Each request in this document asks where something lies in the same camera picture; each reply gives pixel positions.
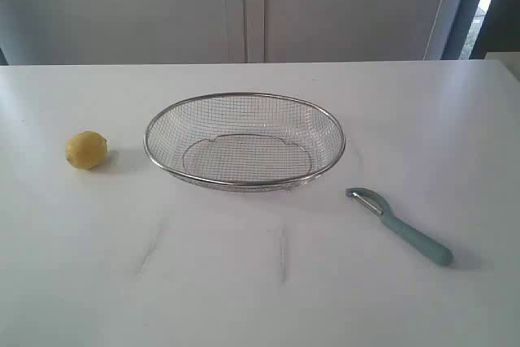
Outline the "teal handled peeler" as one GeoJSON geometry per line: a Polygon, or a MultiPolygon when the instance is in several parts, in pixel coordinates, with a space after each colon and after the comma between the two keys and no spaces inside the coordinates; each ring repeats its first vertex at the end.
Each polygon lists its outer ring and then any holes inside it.
{"type": "Polygon", "coordinates": [[[367,188],[348,188],[345,195],[375,214],[386,228],[434,264],[441,267],[452,264],[453,253],[450,249],[397,218],[388,202],[377,192],[367,188]]]}

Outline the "yellow lemon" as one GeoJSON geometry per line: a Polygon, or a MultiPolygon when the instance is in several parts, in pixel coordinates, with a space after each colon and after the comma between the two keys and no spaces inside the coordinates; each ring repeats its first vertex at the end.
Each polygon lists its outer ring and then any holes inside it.
{"type": "Polygon", "coordinates": [[[72,137],[65,146],[66,160],[77,169],[90,170],[102,164],[108,152],[107,140],[92,131],[72,137]]]}

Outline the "white side table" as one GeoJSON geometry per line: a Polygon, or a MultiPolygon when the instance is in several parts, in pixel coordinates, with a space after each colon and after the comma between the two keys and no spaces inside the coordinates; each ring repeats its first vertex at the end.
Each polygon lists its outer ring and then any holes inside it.
{"type": "Polygon", "coordinates": [[[520,52],[487,52],[485,59],[501,62],[517,80],[520,79],[520,52]]]}

